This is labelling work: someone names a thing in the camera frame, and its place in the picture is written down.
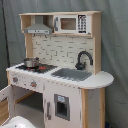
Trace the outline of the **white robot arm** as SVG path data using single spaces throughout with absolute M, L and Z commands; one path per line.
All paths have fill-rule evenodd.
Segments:
M 0 128 L 36 128 L 29 120 L 16 116 L 13 117 L 7 124 L 1 125 Z

